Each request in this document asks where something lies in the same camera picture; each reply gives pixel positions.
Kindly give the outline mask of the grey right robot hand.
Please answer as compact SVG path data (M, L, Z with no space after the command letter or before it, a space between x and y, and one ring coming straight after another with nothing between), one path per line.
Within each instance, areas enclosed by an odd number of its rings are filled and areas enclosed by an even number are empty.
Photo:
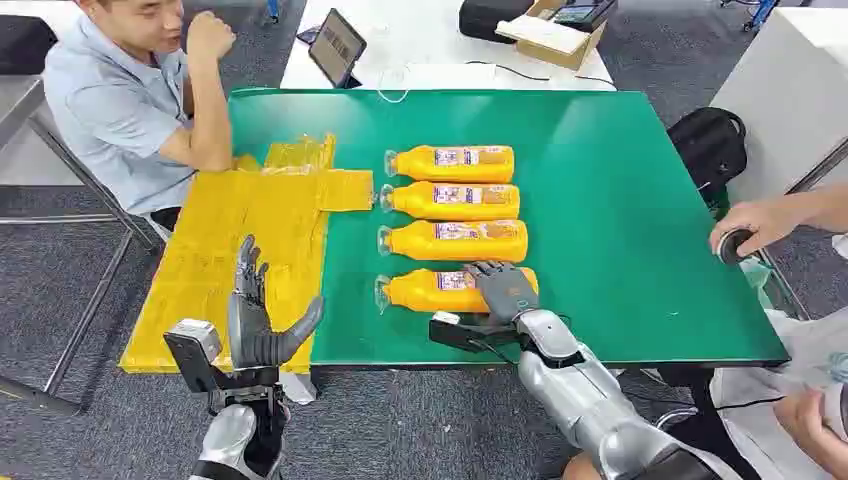
M475 287L489 310L493 324L509 324L523 312L538 309L539 296L525 274L509 262L481 260L468 263Z

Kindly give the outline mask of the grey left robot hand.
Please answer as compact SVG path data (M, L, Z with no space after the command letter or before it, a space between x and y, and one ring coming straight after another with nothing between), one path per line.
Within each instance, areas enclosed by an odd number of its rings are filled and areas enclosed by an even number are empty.
M227 320L231 361L236 370L279 367L288 362L323 317L324 298L316 296L305 314L287 330L277 332L271 328L266 305L269 264L259 262L260 253L255 237L249 234L237 254Z

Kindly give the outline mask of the person's hand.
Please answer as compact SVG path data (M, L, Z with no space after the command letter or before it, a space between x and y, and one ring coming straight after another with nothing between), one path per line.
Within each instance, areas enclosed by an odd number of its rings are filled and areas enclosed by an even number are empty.
M725 235L748 230L752 235L736 248L738 257L747 257L789 235L804 221L804 210L803 203L790 196L737 204L714 226L709 236L710 249L719 254Z

